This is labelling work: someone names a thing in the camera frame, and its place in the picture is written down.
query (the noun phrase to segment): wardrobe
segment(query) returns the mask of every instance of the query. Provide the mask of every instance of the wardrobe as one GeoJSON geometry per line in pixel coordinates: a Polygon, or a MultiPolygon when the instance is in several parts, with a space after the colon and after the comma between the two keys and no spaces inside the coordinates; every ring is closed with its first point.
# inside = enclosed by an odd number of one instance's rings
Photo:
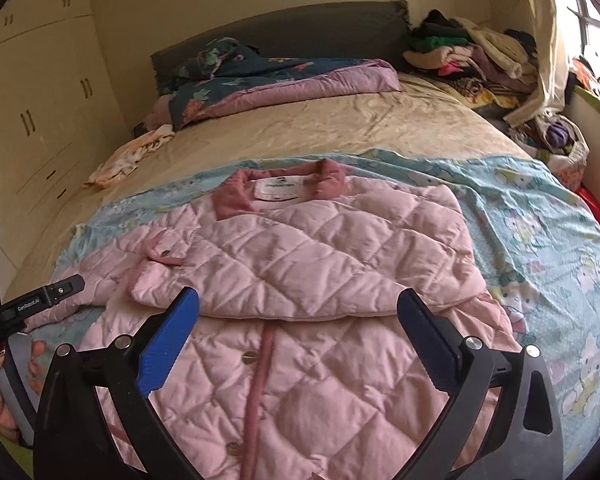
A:
{"type": "Polygon", "coordinates": [[[62,206],[131,140],[90,0],[9,0],[0,12],[0,290],[62,206]]]}

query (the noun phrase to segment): pink quilted jacket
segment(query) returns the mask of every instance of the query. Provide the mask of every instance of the pink quilted jacket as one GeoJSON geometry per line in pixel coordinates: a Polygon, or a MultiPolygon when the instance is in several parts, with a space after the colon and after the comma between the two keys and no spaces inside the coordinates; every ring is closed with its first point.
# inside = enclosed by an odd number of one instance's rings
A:
{"type": "MultiPolygon", "coordinates": [[[[135,333],[183,286],[200,294],[202,317],[150,398],[208,480],[390,480],[448,398],[395,315],[407,287],[463,335],[520,349],[447,187],[346,178],[330,160],[240,170],[64,276],[74,272],[85,291],[30,328],[105,304],[81,349],[135,333]],[[282,174],[307,175],[304,202],[272,209],[254,199],[254,180],[282,174]]],[[[477,452],[495,401],[490,394],[459,463],[477,452]]],[[[141,468],[107,393],[101,402],[122,456],[141,468]]]]}

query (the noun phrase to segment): white clothing tag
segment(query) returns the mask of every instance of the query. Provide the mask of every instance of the white clothing tag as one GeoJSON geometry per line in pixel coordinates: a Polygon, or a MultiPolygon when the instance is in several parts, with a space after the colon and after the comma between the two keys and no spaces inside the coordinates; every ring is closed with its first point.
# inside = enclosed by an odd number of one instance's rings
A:
{"type": "Polygon", "coordinates": [[[268,202],[282,202],[300,198],[304,195],[302,184],[304,176],[274,176],[272,178],[263,178],[256,180],[253,195],[258,200],[267,200],[268,202]]]}

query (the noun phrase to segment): headboard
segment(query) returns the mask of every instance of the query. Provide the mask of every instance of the headboard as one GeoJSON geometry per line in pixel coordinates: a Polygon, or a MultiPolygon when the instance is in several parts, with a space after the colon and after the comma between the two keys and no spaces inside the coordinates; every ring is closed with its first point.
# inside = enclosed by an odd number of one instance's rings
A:
{"type": "Polygon", "coordinates": [[[215,38],[236,38],[267,57],[379,58],[406,72],[401,2],[342,2],[267,12],[214,28],[151,56],[158,88],[215,38]]]}

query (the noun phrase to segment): drawer handle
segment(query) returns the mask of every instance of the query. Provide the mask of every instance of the drawer handle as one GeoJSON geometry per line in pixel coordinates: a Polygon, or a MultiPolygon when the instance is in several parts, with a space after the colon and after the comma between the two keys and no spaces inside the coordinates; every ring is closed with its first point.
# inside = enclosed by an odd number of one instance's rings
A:
{"type": "Polygon", "coordinates": [[[27,137],[30,137],[31,132],[29,131],[29,125],[27,124],[27,121],[24,118],[24,114],[20,114],[20,118],[22,119],[22,124],[24,124],[24,129],[27,131],[27,137]]]}
{"type": "Polygon", "coordinates": [[[36,131],[36,125],[33,122],[33,117],[31,117],[31,112],[29,112],[29,110],[27,110],[27,117],[29,117],[29,122],[31,123],[31,127],[33,129],[33,131],[36,131]]]}

